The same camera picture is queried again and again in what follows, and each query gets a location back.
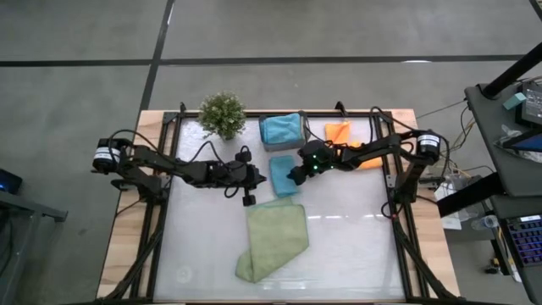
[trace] wooden table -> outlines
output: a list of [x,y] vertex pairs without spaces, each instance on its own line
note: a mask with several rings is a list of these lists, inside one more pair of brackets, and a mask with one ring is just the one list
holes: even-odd
[[[297,110],[281,110],[285,113],[295,112]],[[325,111],[336,112],[338,110],[306,110],[308,113],[311,111]],[[349,112],[367,110],[349,110]],[[411,126],[417,127],[416,117],[412,109],[390,109],[395,119]],[[154,145],[158,144],[160,137],[160,130],[163,121],[163,110],[147,110],[141,112],[141,116],[137,125],[137,131],[147,137]],[[196,111],[187,111],[187,113],[195,113]],[[407,131],[405,127],[394,124],[395,132]],[[166,136],[165,152],[169,152],[171,141],[173,138],[173,132],[169,132]],[[135,137],[135,144],[144,145],[145,142],[138,136]],[[394,162],[392,157],[389,156],[391,170],[394,171]],[[407,166],[407,161],[402,160],[404,167]],[[433,192],[429,190],[420,189],[418,194],[434,198]],[[119,199],[118,210],[124,208],[138,199],[136,191],[125,191],[121,194]],[[137,248],[139,246],[139,240],[141,236],[141,227],[143,223],[143,216],[145,214],[145,203],[137,203],[133,208],[124,211],[113,223],[113,231],[109,240],[109,247],[105,264],[103,265],[102,278],[97,291],[97,297],[105,297],[124,277],[132,263],[136,260]],[[158,210],[160,207],[155,207],[153,213],[153,225],[156,224],[156,217],[158,216]],[[423,259],[428,266],[433,270],[434,275],[445,285],[445,287],[454,295],[459,296],[459,289],[456,282],[456,275],[451,263],[450,253],[448,251],[448,245],[446,243],[444,230],[442,229],[442,223],[440,221],[439,209],[431,203],[424,200],[418,200],[412,204],[412,213],[414,216],[414,222],[416,225],[416,231],[418,233],[418,241],[421,248]],[[141,277],[140,295],[144,296],[147,281],[148,270],[151,262],[151,257],[146,261],[143,269],[143,276]],[[414,295],[419,295],[419,286],[416,271],[411,259],[407,255],[407,263],[409,266],[409,274],[412,282],[412,289]]]

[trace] gray floor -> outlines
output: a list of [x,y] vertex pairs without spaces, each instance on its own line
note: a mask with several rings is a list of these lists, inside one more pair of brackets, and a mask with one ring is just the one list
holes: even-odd
[[[165,3],[0,0],[0,61],[150,58]],[[526,0],[178,0],[163,58],[517,54],[541,40],[539,22]],[[460,101],[465,86],[511,64],[162,67],[150,109],[178,108],[181,101],[196,108],[208,94],[233,90],[248,108],[331,108],[341,100],[348,108],[423,114]],[[119,194],[110,177],[90,173],[91,158],[99,137],[136,124],[147,72],[0,68],[0,168],[25,179],[24,196],[69,210],[65,224],[42,224],[18,303],[95,296]],[[453,140],[463,107],[418,125]],[[452,158],[463,168],[492,165],[476,129]],[[520,284],[481,272],[492,255],[488,242],[451,238],[449,246],[463,296],[528,303]]]

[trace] small green plant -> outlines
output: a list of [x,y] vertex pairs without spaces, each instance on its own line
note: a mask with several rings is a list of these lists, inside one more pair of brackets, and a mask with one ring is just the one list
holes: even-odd
[[218,134],[225,140],[233,139],[245,126],[244,110],[245,105],[233,92],[222,91],[205,97],[198,116],[203,130],[208,132],[205,137]]

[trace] light blue cloth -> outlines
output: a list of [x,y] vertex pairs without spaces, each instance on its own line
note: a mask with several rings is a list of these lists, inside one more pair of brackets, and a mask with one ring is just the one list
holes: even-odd
[[266,118],[260,128],[263,142],[266,144],[280,144],[302,139],[299,114]]
[[273,182],[274,193],[278,197],[288,197],[297,193],[296,183],[286,177],[296,166],[292,156],[272,157],[269,159],[269,172]]

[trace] green towel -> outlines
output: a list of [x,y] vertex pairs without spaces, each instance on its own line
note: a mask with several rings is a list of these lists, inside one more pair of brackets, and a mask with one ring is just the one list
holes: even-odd
[[247,209],[250,249],[237,260],[235,275],[258,283],[308,248],[305,208],[290,197]]

